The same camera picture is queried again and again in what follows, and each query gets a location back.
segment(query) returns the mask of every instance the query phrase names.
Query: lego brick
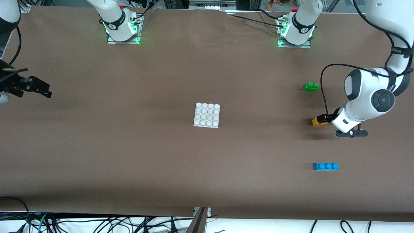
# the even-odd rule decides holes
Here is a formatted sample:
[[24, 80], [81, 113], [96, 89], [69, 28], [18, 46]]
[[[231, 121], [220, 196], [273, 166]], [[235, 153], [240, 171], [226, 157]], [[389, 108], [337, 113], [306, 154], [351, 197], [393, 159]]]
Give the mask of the lego brick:
[[318, 83], [305, 83], [305, 85], [303, 85], [303, 90], [306, 92], [317, 92], [319, 89], [319, 84]]
[[314, 163], [313, 170], [314, 171], [335, 171], [339, 169], [339, 165], [337, 163]]
[[329, 124], [329, 123], [328, 122], [318, 123], [318, 119], [317, 118], [315, 118], [315, 119], [312, 120], [312, 126], [324, 126], [324, 125], [327, 125], [327, 124]]
[[194, 126], [218, 128], [220, 119], [220, 105], [197, 103], [195, 104]]

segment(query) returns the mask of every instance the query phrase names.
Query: yellow lego brick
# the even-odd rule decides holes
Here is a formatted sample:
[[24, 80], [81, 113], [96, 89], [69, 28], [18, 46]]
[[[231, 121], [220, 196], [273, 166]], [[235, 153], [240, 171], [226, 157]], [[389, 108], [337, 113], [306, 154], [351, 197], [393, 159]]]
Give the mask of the yellow lego brick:
[[312, 120], [312, 125], [313, 126], [323, 126], [323, 125], [327, 125], [327, 124], [329, 124], [329, 123], [328, 122], [318, 123], [318, 119], [317, 118], [315, 118], [315, 119]]

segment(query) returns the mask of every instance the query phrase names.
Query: black cable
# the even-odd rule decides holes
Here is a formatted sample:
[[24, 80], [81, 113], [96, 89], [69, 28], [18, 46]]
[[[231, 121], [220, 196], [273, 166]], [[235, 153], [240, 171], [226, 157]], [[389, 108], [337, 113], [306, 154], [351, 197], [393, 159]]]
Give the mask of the black cable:
[[342, 226], [342, 224], [343, 224], [343, 223], [346, 223], [346, 224], [348, 225], [348, 227], [351, 229], [351, 232], [352, 232], [352, 233], [354, 233], [354, 230], [352, 229], [351, 225], [350, 225], [347, 221], [345, 221], [345, 220], [342, 220], [342, 221], [341, 221], [341, 223], [340, 223], [340, 224], [341, 224], [341, 229], [342, 229], [342, 231], [343, 231], [343, 232], [348, 233], [348, 232], [344, 229], [344, 227]]
[[371, 223], [372, 223], [372, 221], [368, 222], [368, 229], [366, 230], [367, 233], [369, 233], [369, 230], [371, 229]]
[[59, 224], [56, 224], [56, 226], [57, 226], [57, 228], [58, 228], [58, 229], [61, 229], [61, 230], [62, 230], [62, 231], [64, 231], [65, 233], [69, 233], [69, 232], [65, 231], [63, 228], [61, 228], [61, 227], [59, 226]]
[[103, 223], [105, 223], [106, 221], [108, 221], [108, 220], [110, 220], [111, 218], [109, 217], [109, 218], [107, 218], [106, 220], [103, 220], [96, 228], [95, 228], [95, 230], [94, 230], [94, 232], [93, 233], [95, 233], [95, 231], [97, 231], [98, 229], [99, 229], [99, 227], [103, 224]]
[[26, 203], [24, 201], [22, 201], [20, 198], [17, 197], [9, 197], [9, 196], [5, 196], [5, 197], [0, 197], [0, 199], [12, 199], [12, 200], [16, 200], [19, 201], [20, 203], [22, 203], [24, 205], [24, 208], [26, 209], [26, 213], [27, 213], [27, 219], [26, 222], [29, 223], [29, 232], [31, 232], [31, 224], [30, 224], [30, 213], [29, 213], [29, 208], [27, 207]]
[[127, 220], [128, 218], [129, 218], [129, 217], [126, 217], [126, 218], [124, 218], [123, 220], [120, 220], [119, 222], [117, 222], [117, 223], [115, 223], [115, 224], [112, 224], [112, 223], [111, 223], [111, 227], [109, 228], [108, 233], [109, 233], [111, 230], [113, 230], [113, 229], [114, 229], [114, 227], [116, 227], [117, 225], [122, 225], [121, 223], [122, 223], [123, 221]]
[[146, 225], [152, 221], [155, 217], [145, 217], [144, 221], [135, 229], [135, 231], [133, 231], [133, 233], [138, 233], [141, 229], [143, 229], [144, 227], [146, 227]]
[[173, 217], [171, 217], [171, 233], [178, 233], [178, 229], [176, 228]]
[[[193, 218], [179, 218], [179, 219], [175, 219], [174, 221], [182, 221], [182, 220], [193, 220]], [[151, 230], [151, 228], [154, 228], [154, 227], [157, 227], [157, 226], [160, 226], [160, 225], [162, 225], [164, 223], [169, 223], [169, 222], [171, 222], [171, 220], [164, 221], [164, 222], [161, 222], [161, 223], [157, 223], [157, 224], [149, 227], [147, 231], [144, 231], [142, 233], [148, 233], [148, 231]]]
[[313, 232], [313, 229], [315, 228], [315, 225], [316, 225], [316, 222], [317, 222], [318, 220], [316, 219], [314, 222], [313, 222], [313, 224], [312, 224], [312, 227], [311, 227], [311, 229], [310, 229], [310, 232], [309, 233], [312, 233]]
[[51, 229], [51, 226], [50, 226], [50, 224], [49, 224], [49, 220], [48, 219], [44, 219], [43, 220], [43, 226], [45, 226], [46, 227], [46, 232], [52, 232], [52, 229]]
[[23, 229], [24, 229], [24, 227], [26, 226], [26, 223], [25, 224], [23, 224], [17, 231], [16, 231], [16, 233], [23, 233]]
[[19, 26], [16, 27], [17, 34], [19, 35], [19, 46], [17, 47], [16, 54], [14, 55], [13, 59], [9, 62], [9, 65], [12, 65], [13, 62], [16, 60], [17, 56], [20, 53], [20, 49], [22, 48], [22, 34], [20, 34]]
[[102, 220], [102, 219], [92, 219], [92, 220], [85, 220], [85, 221], [74, 221], [74, 220], [64, 220], [64, 221], [60, 221], [60, 222], [57, 222], [58, 224], [59, 223], [87, 223], [87, 222], [98, 222], [98, 221], [105, 221], [105, 220]]
[[56, 224], [55, 224], [55, 221], [56, 219], [52, 219], [52, 228], [53, 228], [53, 230], [55, 231], [55, 233], [62, 233], [61, 231], [60, 231], [60, 229], [58, 228], [58, 227], [56, 227]]
[[274, 16], [271, 16], [270, 14], [268, 14], [266, 11], [264, 11], [264, 10], [262, 10], [262, 9], [257, 9], [256, 11], [260, 11], [260, 12], [263, 12], [267, 17], [269, 17], [269, 18], [271, 18], [271, 19], [277, 19], [278, 17], [280, 17], [280, 16], [278, 16], [278, 17], [274, 17]]
[[247, 19], [247, 20], [250, 20], [250, 21], [253, 21], [253, 22], [258, 22], [258, 23], [261, 23], [261, 24], [271, 25], [271, 26], [274, 26], [274, 27], [283, 27], [282, 25], [270, 24], [270, 23], [262, 22], [262, 21], [255, 20], [255, 19], [249, 19], [249, 18], [241, 17], [241, 16], [238, 16], [238, 15], [232, 15], [232, 16], [237, 17], [237, 18], [241, 18], [241, 19]]
[[146, 217], [144, 218], [144, 230], [146, 231], [146, 230], [148, 230], [148, 227], [147, 227], [147, 223], [149, 223], [149, 221], [147, 222], [146, 221]]
[[145, 9], [145, 11], [144, 11], [144, 13], [142, 13], [140, 16], [138, 16], [138, 17], [135, 17], [135, 18], [132, 18], [132, 20], [136, 20], [136, 19], [139, 19], [139, 18], [141, 18], [142, 16], [144, 16], [144, 14], [150, 9], [151, 7], [148, 7], [147, 9]]
[[128, 221], [129, 221], [129, 223], [130, 223], [131, 230], [132, 230], [132, 231], [134, 231], [134, 226], [133, 226], [133, 224], [132, 224], [131, 218], [128, 218]]
[[99, 231], [97, 231], [96, 233], [99, 233], [99, 232], [101, 232], [107, 225], [109, 225], [109, 224], [111, 224], [114, 220], [117, 220], [118, 218], [114, 218], [114, 219], [111, 219], [111, 220], [109, 220], [109, 222], [107, 223], [107, 224], [105, 224]]

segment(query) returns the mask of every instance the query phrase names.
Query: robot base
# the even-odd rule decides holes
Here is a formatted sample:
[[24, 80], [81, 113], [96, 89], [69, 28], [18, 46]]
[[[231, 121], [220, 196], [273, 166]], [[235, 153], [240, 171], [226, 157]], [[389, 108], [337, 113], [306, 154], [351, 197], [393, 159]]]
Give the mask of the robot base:
[[[278, 19], [275, 20], [276, 25], [282, 25], [282, 26], [286, 26], [286, 23], [288, 22], [288, 15], [283, 15], [282, 17], [279, 17]], [[281, 36], [281, 33], [283, 30], [285, 30], [286, 28], [280, 28], [277, 27], [276, 28], [276, 32], [277, 32], [277, 45], [279, 48], [281, 47], [285, 47], [285, 48], [298, 48], [298, 49], [310, 49], [311, 48], [311, 40], [308, 39], [304, 44], [301, 45], [296, 45], [296, 44], [291, 44], [289, 43], [285, 38], [283, 38]]]
[[142, 34], [142, 24], [144, 22], [144, 17], [140, 17], [139, 19], [134, 22], [137, 24], [136, 26], [132, 27], [133, 29], [137, 30], [137, 33], [134, 34], [131, 38], [126, 41], [116, 41], [112, 39], [109, 34], [106, 40], [107, 44], [139, 44], [141, 42], [141, 34]]

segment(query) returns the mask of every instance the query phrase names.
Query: green lego brick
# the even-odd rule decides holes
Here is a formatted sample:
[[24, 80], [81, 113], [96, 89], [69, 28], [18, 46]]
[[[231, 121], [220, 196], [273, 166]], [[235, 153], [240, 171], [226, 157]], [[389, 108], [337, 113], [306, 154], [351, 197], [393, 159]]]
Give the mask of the green lego brick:
[[305, 83], [305, 85], [303, 85], [303, 90], [306, 92], [317, 92], [319, 89], [319, 84], [318, 83]]

